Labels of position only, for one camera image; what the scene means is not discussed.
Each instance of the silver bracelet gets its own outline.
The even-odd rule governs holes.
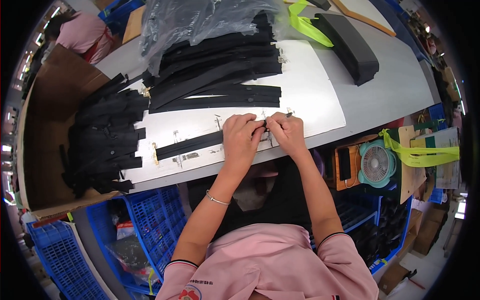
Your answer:
[[[210,200],[215,201],[215,202],[220,203],[220,204],[223,204],[223,205],[230,205],[230,203],[232,203],[231,200],[230,200],[230,202],[228,202],[228,203],[221,202],[221,201],[215,199],[214,197],[210,196],[210,194],[208,193],[208,191],[209,191],[209,190],[206,191],[206,194],[207,194],[207,197],[208,197]]]

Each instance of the black pants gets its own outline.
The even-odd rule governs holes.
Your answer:
[[[228,206],[212,241],[235,229],[257,223],[294,224],[312,233],[300,172],[289,156],[275,160],[278,176],[262,208],[243,212],[235,200]],[[192,211],[205,197],[216,175],[187,182]]]

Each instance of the red apron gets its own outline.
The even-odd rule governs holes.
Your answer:
[[[84,60],[90,63],[93,55],[96,53],[96,50],[98,48],[98,43],[100,42],[103,36],[105,36],[111,42],[110,50],[108,51],[108,53],[110,54],[115,41],[113,40],[112,36],[108,34],[108,27],[105,26],[105,30],[103,31],[103,34],[96,40],[96,42],[85,53],[81,55]]]

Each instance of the pink shirt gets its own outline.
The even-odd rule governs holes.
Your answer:
[[[56,44],[61,44],[65,48],[79,54],[87,52],[93,44],[99,40],[97,50],[90,63],[101,61],[110,51],[111,42],[103,34],[105,32],[105,23],[98,16],[85,12],[77,12],[75,19],[63,23],[60,27],[60,35]]]
[[[253,224],[211,243],[205,261],[167,265],[156,300],[377,300],[378,287],[345,233],[326,238],[318,256],[297,225]]]

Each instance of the coworker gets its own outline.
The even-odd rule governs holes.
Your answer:
[[[225,163],[204,197],[189,199],[193,213],[156,299],[377,300],[378,287],[343,233],[305,145],[301,119],[279,112],[266,119],[289,157],[276,161],[278,176],[263,207],[242,212],[232,199],[265,130],[255,119],[246,114],[225,121]]]
[[[51,47],[43,61],[56,44],[61,44],[87,62],[96,64],[111,52],[114,45],[112,32],[102,19],[82,11],[53,17],[45,29],[45,36]]]

